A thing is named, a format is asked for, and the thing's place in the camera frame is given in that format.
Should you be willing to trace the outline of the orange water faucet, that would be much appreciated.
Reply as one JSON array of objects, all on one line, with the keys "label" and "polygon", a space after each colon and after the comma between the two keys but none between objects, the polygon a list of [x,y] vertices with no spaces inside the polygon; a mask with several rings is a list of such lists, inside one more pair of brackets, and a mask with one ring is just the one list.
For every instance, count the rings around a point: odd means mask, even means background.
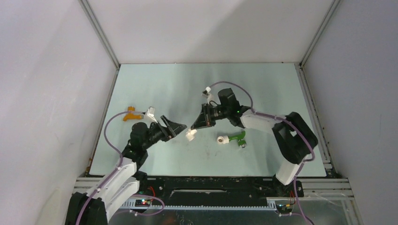
[{"label": "orange water faucet", "polygon": [[127,107],[127,113],[123,117],[123,121],[127,122],[129,120],[142,120],[144,115],[142,112],[136,111],[136,108],[133,106]]}]

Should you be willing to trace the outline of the white pipe elbow fitting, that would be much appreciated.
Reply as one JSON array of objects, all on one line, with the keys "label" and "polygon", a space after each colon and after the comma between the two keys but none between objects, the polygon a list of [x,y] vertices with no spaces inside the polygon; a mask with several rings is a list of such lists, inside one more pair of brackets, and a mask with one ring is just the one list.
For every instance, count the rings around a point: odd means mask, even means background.
[{"label": "white pipe elbow fitting", "polygon": [[230,142],[230,139],[228,136],[219,136],[217,137],[217,143],[218,144],[227,144]]}]

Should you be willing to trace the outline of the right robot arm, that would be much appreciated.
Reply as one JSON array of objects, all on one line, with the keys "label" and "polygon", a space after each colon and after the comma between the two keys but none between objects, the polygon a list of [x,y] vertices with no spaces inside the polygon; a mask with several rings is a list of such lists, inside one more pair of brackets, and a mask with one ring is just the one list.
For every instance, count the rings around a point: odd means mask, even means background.
[{"label": "right robot arm", "polygon": [[314,155],[314,148],[318,145],[311,128],[297,112],[277,116],[241,105],[231,88],[220,90],[218,98],[219,104],[212,105],[210,100],[202,104],[197,119],[185,134],[186,138],[193,140],[197,130],[213,127],[217,120],[223,119],[228,119],[235,127],[273,134],[284,158],[275,174],[277,180],[273,183],[273,190],[279,196],[287,195],[301,165],[307,161],[308,155]]}]

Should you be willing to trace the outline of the green water faucet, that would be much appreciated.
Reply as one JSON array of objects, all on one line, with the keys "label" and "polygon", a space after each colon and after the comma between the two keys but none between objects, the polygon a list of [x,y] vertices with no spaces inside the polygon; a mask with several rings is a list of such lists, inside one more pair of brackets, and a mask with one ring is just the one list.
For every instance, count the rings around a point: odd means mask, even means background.
[{"label": "green water faucet", "polygon": [[246,132],[242,131],[240,134],[228,136],[228,141],[231,142],[233,140],[237,141],[237,145],[239,148],[243,149],[247,146],[247,142],[245,140]]}]

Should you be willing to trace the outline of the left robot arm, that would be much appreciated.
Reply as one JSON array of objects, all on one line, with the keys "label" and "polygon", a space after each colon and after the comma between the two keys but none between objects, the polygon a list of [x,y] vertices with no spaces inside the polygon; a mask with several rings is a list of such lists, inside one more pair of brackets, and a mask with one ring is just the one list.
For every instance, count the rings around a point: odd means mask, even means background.
[{"label": "left robot arm", "polygon": [[135,123],[114,170],[85,192],[72,194],[66,214],[67,225],[107,225],[112,216],[134,194],[148,191],[146,173],[139,171],[148,158],[147,150],[159,141],[167,142],[187,126],[161,116],[162,124]]}]

